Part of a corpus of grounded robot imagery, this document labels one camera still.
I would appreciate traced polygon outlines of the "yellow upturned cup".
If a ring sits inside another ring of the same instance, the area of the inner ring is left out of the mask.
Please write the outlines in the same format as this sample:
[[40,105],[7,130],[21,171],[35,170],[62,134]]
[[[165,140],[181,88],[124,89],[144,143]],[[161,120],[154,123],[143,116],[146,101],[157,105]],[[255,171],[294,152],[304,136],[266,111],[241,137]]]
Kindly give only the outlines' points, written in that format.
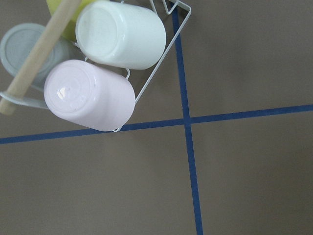
[[[49,12],[51,15],[53,15],[58,8],[59,4],[61,3],[61,0],[46,0]],[[80,5],[78,6],[77,10],[73,14],[71,20],[67,24],[66,28],[64,29],[62,36],[66,38],[67,40],[70,40],[72,42],[76,42],[76,34],[75,34],[75,28],[76,28],[76,21],[78,19],[79,14],[81,11],[89,4],[95,2],[95,0],[82,0]]]

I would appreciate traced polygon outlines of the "grey upturned cup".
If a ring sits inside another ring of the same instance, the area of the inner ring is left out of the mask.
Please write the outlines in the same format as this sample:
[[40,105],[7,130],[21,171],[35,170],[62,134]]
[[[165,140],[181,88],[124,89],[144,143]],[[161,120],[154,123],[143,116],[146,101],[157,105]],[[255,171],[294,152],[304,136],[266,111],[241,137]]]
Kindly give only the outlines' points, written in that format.
[[[8,30],[0,43],[0,60],[9,74],[17,75],[45,27],[22,23]],[[50,71],[67,60],[82,60],[84,55],[73,42],[61,37],[34,78],[31,87],[43,92]]]

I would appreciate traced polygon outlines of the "pink upturned cup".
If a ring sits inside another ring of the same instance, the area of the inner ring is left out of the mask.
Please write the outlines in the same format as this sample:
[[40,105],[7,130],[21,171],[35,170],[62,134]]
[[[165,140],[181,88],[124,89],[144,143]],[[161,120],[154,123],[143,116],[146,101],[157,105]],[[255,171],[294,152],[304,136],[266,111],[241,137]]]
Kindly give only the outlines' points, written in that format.
[[99,131],[123,126],[135,107],[134,89],[125,77],[81,60],[51,70],[44,98],[57,117]]

